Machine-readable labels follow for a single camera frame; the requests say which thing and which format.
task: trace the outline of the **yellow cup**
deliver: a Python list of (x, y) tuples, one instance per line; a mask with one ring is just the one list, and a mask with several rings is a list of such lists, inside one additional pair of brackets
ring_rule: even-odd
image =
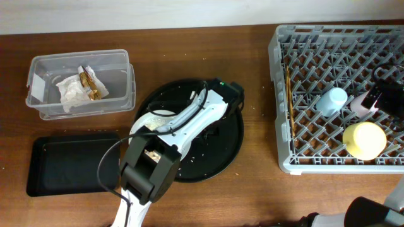
[(387, 139), (384, 131), (372, 122), (361, 122), (350, 125), (342, 135), (342, 142), (347, 151), (360, 160), (372, 160), (386, 147)]

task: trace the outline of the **clear plastic container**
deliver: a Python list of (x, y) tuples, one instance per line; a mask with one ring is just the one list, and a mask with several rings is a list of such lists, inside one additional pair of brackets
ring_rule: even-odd
[[(109, 95), (101, 100), (83, 102), (66, 113), (57, 83), (78, 74), (79, 66), (90, 66), (105, 85)], [(27, 106), (36, 108), (44, 120), (66, 119), (133, 110), (135, 81), (126, 50), (100, 50), (37, 56), (28, 75)]]

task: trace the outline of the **wooden table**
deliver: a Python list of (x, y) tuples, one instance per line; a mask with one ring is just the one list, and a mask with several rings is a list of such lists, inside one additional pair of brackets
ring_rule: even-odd
[(267, 53), (276, 26), (0, 36), (0, 225), (106, 226), (113, 222), (120, 201), (110, 193), (29, 197), (25, 192), (37, 137), (81, 134), (89, 129), (119, 130), (122, 137), (129, 132), (136, 110), (44, 121), (25, 105), (33, 57), (88, 50), (129, 52), (136, 74), (137, 107), (154, 89), (181, 78), (221, 77), (246, 90), (244, 141), (238, 157), (210, 180), (173, 183), (151, 206), (145, 226), (253, 225), (298, 220), (311, 212), (345, 212), (361, 195), (383, 202), (401, 176), (291, 176), (279, 169)]

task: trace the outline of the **white cup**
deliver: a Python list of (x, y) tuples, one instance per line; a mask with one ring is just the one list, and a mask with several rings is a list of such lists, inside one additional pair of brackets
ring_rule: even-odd
[(347, 92), (342, 88), (332, 88), (322, 95), (320, 100), (316, 103), (316, 108), (322, 111), (325, 117), (329, 117), (335, 112), (340, 111), (347, 100)]

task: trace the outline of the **white wall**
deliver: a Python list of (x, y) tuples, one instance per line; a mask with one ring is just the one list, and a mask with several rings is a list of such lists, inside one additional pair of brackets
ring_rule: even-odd
[(0, 0), (0, 34), (404, 18), (404, 0)]

